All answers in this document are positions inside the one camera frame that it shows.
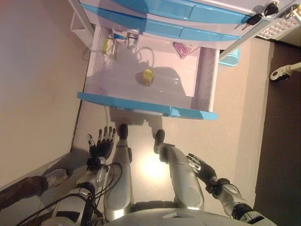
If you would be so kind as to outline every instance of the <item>person's leg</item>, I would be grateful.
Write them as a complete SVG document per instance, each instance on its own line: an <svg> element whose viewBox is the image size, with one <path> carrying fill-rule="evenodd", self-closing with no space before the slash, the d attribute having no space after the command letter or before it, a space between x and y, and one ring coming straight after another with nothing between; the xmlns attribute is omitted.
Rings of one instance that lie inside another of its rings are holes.
<svg viewBox="0 0 301 226"><path fill-rule="evenodd" d="M24 178L19 182L0 191L0 210L23 198L41 195L48 189L47 179L41 176Z"/></svg>
<svg viewBox="0 0 301 226"><path fill-rule="evenodd" d="M68 178L65 169L55 169L44 176L28 177L0 191L0 210L4 209L23 198L34 195L40 196L50 187L62 183Z"/></svg>

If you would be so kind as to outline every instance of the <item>blue container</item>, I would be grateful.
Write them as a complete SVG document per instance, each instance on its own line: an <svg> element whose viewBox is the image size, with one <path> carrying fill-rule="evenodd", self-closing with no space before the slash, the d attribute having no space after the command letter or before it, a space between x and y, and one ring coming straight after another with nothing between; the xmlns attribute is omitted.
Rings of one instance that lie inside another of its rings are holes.
<svg viewBox="0 0 301 226"><path fill-rule="evenodd" d="M239 63L240 48L237 48L232 53L229 53L223 60L219 61L219 64L228 67L234 67Z"/></svg>

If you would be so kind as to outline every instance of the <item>shoe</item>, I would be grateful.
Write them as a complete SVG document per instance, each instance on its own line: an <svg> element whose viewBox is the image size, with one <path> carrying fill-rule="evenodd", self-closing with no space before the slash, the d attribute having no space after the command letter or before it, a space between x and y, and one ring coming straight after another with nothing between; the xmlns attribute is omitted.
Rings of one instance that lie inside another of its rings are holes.
<svg viewBox="0 0 301 226"><path fill-rule="evenodd" d="M55 169L48 174L45 174L46 180L48 182L48 188L58 186L66 179L68 179L68 173L65 169Z"/></svg>

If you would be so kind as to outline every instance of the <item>wall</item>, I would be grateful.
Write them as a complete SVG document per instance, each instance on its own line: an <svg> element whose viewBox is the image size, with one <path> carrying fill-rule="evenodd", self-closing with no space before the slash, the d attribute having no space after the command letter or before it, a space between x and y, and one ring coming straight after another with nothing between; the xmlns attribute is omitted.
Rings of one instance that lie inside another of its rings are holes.
<svg viewBox="0 0 301 226"><path fill-rule="evenodd" d="M0 7L0 187L70 151L87 69L60 0Z"/></svg>
<svg viewBox="0 0 301 226"><path fill-rule="evenodd" d="M299 49L278 44L273 44L270 55L270 73L301 61ZM301 222L300 111L300 72L269 84L254 207L278 226Z"/></svg>
<svg viewBox="0 0 301 226"><path fill-rule="evenodd" d="M281 37L280 41L301 47L301 26Z"/></svg>

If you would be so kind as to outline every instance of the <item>cabinet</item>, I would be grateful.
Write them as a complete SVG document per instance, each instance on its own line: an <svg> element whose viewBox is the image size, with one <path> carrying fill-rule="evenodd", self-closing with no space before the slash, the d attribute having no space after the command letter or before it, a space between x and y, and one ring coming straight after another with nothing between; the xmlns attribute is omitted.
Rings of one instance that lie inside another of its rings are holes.
<svg viewBox="0 0 301 226"><path fill-rule="evenodd" d="M78 98L130 111L170 117L216 119L214 92L219 56L267 27L277 15L264 17L256 26L245 26L253 13L269 2L234 0L69 0L81 7L86 19L96 25L87 71L85 92ZM279 13L291 4L282 1ZM136 33L137 46L118 45L116 59L102 54L111 29ZM172 45L187 42L200 46L180 59ZM140 81L145 69L154 72L151 86Z"/></svg>

